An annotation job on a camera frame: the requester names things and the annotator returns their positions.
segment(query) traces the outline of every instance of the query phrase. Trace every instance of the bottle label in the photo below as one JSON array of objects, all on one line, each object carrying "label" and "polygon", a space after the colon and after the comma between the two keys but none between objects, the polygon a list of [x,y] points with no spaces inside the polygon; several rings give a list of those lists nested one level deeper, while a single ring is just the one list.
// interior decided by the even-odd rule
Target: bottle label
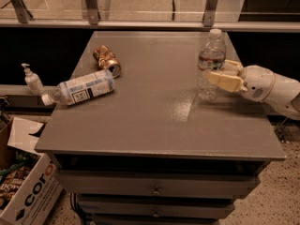
[{"label": "bottle label", "polygon": [[107,70],[101,70],[62,82],[61,85],[67,105],[71,105],[111,92],[113,90],[113,76]]}]

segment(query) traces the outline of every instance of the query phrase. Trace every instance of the drawer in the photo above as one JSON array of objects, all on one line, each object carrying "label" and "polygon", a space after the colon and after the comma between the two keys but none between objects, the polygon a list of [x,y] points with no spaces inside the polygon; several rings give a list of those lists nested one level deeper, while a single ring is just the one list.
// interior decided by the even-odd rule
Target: drawer
[{"label": "drawer", "polygon": [[85,213],[102,215],[134,215],[153,218],[213,218],[228,216],[234,205],[226,200],[77,196]]},{"label": "drawer", "polygon": [[255,176],[142,172],[59,171],[67,192],[156,197],[243,199],[259,183]]},{"label": "drawer", "polygon": [[93,215],[96,225],[219,225],[213,219]]}]

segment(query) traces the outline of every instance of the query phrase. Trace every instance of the white box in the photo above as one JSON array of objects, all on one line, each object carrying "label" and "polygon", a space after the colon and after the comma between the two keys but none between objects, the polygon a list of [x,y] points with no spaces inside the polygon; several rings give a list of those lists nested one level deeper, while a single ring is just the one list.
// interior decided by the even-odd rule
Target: white box
[{"label": "white box", "polygon": [[53,176],[55,171],[56,167],[49,157],[42,154],[13,199],[0,214],[0,224],[43,224],[63,190]]}]

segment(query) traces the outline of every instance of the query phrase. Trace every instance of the floor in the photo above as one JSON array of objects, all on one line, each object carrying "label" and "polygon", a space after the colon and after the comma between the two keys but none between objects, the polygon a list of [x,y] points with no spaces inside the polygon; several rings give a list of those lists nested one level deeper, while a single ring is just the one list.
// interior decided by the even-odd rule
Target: floor
[{"label": "floor", "polygon": [[[0,0],[0,18],[13,17],[11,5]],[[28,0],[36,19],[81,18],[80,0]],[[217,21],[234,22],[244,0],[219,0]],[[193,21],[203,18],[206,0],[112,0],[107,17],[114,21]],[[300,126],[284,128],[282,144],[286,160],[271,162],[260,174],[261,183],[244,200],[235,202],[235,210],[220,225],[300,225]],[[44,225],[81,224],[71,210],[69,194],[58,199]]]}]

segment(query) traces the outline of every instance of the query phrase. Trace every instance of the plastic bottle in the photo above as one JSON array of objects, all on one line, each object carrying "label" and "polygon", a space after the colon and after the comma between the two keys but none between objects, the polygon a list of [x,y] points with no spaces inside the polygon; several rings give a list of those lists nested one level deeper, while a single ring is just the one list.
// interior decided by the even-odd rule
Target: plastic bottle
[{"label": "plastic bottle", "polygon": [[22,67],[24,68],[25,72],[25,82],[29,86],[31,92],[34,95],[41,95],[43,92],[45,92],[45,88],[43,83],[41,82],[39,76],[36,73],[33,73],[30,68],[29,64],[22,64]]},{"label": "plastic bottle", "polygon": [[223,67],[226,46],[221,35],[221,30],[211,29],[199,52],[198,97],[200,100],[213,100],[217,97],[217,87],[207,81],[207,76],[212,70]]},{"label": "plastic bottle", "polygon": [[46,106],[54,103],[72,105],[98,97],[114,89],[114,79],[108,69],[97,71],[76,79],[60,82],[50,93],[43,95]]}]

